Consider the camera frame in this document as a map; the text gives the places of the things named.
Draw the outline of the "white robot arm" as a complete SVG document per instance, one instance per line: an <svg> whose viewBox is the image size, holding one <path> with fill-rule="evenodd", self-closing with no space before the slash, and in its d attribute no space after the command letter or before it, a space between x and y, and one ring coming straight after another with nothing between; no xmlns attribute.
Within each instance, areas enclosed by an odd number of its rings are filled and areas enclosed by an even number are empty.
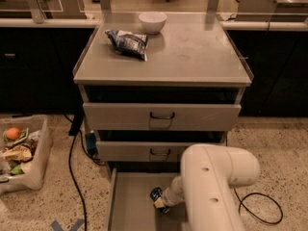
<svg viewBox="0 0 308 231"><path fill-rule="evenodd" d="M231 190L255 184L260 174L257 158L247 150L195 144L182 154L180 174L169 187L153 189L150 197L163 213L185 203L192 231L245 231Z"/></svg>

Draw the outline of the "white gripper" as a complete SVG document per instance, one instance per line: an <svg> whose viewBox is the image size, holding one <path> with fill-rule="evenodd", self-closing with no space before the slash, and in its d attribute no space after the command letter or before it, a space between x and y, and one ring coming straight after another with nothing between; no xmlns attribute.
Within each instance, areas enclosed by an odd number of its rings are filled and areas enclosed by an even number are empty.
<svg viewBox="0 0 308 231"><path fill-rule="evenodd" d="M154 206L157 209L165 207L165 204L168 207L173 207L184 201L183 191L174 190L172 187L169 187L163 191L163 198L159 197L154 201Z"/></svg>

